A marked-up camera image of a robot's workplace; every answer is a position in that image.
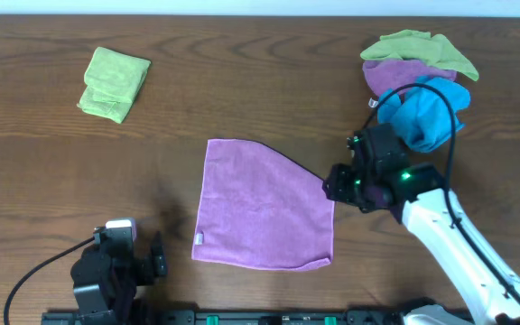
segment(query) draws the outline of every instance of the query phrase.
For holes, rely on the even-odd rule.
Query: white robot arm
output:
[[[478,232],[451,191],[450,204],[462,226],[479,250],[487,257],[503,278],[520,295],[520,277],[501,259],[493,247]],[[491,270],[479,258],[458,227],[452,225],[442,189],[418,195],[418,200],[406,201],[403,224],[431,251],[444,272],[467,304],[476,324],[497,324],[508,317],[520,319],[520,304]],[[404,317],[406,324],[466,324],[438,305],[425,306]]]

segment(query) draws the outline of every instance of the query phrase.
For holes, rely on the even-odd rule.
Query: light green cloth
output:
[[[88,87],[78,107],[88,114],[122,123],[144,83],[150,63],[98,47],[84,75]]]
[[[442,34],[403,30],[380,36],[380,41],[360,53],[364,60],[419,59],[426,65],[456,70],[477,81],[477,69]]]

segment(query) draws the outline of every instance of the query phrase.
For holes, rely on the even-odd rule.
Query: wooden tabletop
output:
[[[308,273],[195,262],[190,249],[210,138],[253,139],[324,177],[347,162],[347,135],[371,91],[359,53],[403,29],[444,33],[477,67],[460,113],[452,186],[520,274],[520,20],[0,16],[0,323],[30,269],[111,218],[163,233],[170,275],[154,305],[332,309],[430,296],[463,301],[428,251],[389,214],[338,204],[334,261]],[[103,46],[152,66],[122,125],[76,103]],[[416,155],[442,166],[447,146]],[[76,307],[70,268],[42,269],[15,296],[13,325]]]

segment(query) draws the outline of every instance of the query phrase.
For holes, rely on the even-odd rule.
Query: towel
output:
[[[144,83],[150,61],[98,47],[84,75],[88,87],[78,107],[122,123]]]
[[[308,271],[332,260],[322,180],[252,141],[209,140],[192,259]]]
[[[478,72],[470,61],[442,34],[403,30],[380,36],[380,41],[360,53],[364,60],[420,59],[426,65],[455,70],[477,81]]]
[[[381,96],[388,89],[414,83],[421,76],[442,77],[450,81],[457,78],[457,71],[429,67],[421,60],[367,60],[362,65],[362,70],[368,86],[377,96]],[[402,95],[409,90],[410,88],[403,89],[398,94]]]
[[[416,82],[433,86],[450,102],[456,113],[470,103],[470,94],[461,85],[443,78],[420,77]],[[393,91],[388,89],[379,99]],[[396,134],[413,150],[429,153],[450,138],[450,116],[442,99],[425,88],[415,87],[405,94],[405,101],[391,96],[378,109],[378,122],[390,123]],[[465,125],[455,117],[457,132]]]

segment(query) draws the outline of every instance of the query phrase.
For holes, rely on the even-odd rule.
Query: dark purple cloth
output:
[[[366,60],[362,70],[368,86],[379,97],[388,89],[394,90],[414,83],[421,76],[441,77],[450,81],[457,78],[457,71],[429,67],[421,60]],[[410,88],[403,89],[398,93],[402,95],[409,90]]]
[[[252,141],[209,140],[192,259],[308,271],[332,260],[322,180]]]

